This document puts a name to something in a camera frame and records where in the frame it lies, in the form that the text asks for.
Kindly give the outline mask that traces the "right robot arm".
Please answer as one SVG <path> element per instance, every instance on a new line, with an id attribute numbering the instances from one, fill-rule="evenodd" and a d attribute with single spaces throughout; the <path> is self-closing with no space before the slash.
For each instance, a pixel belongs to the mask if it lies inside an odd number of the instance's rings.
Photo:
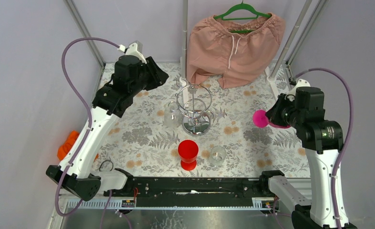
<path id="1" fill-rule="evenodd" d="M 263 196 L 274 195 L 290 210 L 296 229 L 354 228 L 345 211 L 341 188 L 343 131 L 336 121 L 328 121 L 324 115 L 324 93 L 309 86 L 298 87 L 294 94 L 280 94 L 270 110 L 253 114 L 253 123 L 259 128 L 294 128 L 305 149 L 311 199 L 305 198 L 277 170 L 262 172 L 258 184 Z"/>

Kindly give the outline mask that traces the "magenta plastic wine glass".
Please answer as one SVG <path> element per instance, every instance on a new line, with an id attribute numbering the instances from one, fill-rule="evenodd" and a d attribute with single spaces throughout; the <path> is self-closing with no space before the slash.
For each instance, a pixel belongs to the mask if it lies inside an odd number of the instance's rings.
<path id="1" fill-rule="evenodd" d="M 265 110 L 257 110 L 253 114 L 253 123 L 256 127 L 259 128 L 265 128 L 266 126 L 271 126 L 274 128 L 280 128 L 280 129 L 287 129 L 290 128 L 290 126 L 280 126 L 272 124 L 269 119 L 266 117 L 266 111 Z"/>

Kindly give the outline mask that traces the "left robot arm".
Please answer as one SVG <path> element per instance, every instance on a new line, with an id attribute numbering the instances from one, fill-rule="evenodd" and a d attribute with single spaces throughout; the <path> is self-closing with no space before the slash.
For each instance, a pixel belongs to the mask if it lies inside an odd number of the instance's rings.
<path id="1" fill-rule="evenodd" d="M 168 77 L 151 56 L 145 62 L 132 55 L 119 57 L 111 80 L 97 91 L 75 144 L 58 165 L 48 166 L 46 175 L 83 201 L 112 189 L 121 196 L 131 194 L 133 184 L 125 172 L 92 171 L 91 167 L 104 139 L 132 105 L 134 97 L 143 90 L 164 85 Z"/>

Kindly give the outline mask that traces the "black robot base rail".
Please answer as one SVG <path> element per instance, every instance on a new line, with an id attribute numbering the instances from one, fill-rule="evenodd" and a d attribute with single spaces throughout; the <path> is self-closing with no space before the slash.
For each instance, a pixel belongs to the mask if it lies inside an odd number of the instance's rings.
<path id="1" fill-rule="evenodd" d="M 215 177 L 132 177 L 112 196 L 140 208 L 254 208 L 255 200 L 275 199 L 264 178 Z"/>

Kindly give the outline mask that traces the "red plastic wine glass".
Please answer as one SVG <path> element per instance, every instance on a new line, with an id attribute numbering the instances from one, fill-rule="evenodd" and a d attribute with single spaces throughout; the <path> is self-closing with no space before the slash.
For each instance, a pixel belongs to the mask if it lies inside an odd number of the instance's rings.
<path id="1" fill-rule="evenodd" d="M 192 171 L 197 166 L 199 147 L 193 140 L 184 140 L 178 146 L 180 165 L 186 171 Z"/>

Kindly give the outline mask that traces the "clear ribbed wine glass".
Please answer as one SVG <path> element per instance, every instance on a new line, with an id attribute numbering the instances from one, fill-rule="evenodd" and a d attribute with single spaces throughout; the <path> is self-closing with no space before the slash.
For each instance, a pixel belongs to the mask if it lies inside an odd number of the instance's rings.
<path id="1" fill-rule="evenodd" d="M 226 150 L 222 146 L 215 146 L 210 151 L 209 161 L 212 165 L 220 166 L 226 159 Z"/>

